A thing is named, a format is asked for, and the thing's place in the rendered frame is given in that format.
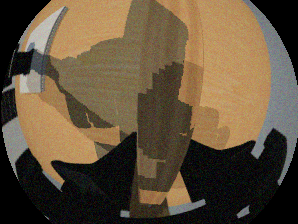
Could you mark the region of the long wooden board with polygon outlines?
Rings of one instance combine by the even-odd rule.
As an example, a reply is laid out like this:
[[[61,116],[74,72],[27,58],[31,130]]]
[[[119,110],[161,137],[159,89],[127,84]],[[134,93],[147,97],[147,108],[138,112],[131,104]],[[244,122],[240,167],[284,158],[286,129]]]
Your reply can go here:
[[[204,77],[194,0],[148,0],[137,87],[138,205],[161,205],[192,139]]]

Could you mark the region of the brown wooden post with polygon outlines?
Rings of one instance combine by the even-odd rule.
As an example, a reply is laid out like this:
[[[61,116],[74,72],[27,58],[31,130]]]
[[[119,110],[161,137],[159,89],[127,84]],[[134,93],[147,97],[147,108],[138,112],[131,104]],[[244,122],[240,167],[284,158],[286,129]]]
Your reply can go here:
[[[145,217],[166,217],[170,216],[168,208],[168,200],[164,198],[164,202],[161,205],[138,205],[140,200],[138,200],[138,183],[137,183],[137,160],[136,168],[134,168],[134,177],[132,185],[132,196],[130,196],[130,208],[129,208],[129,217],[133,218],[145,218]]]

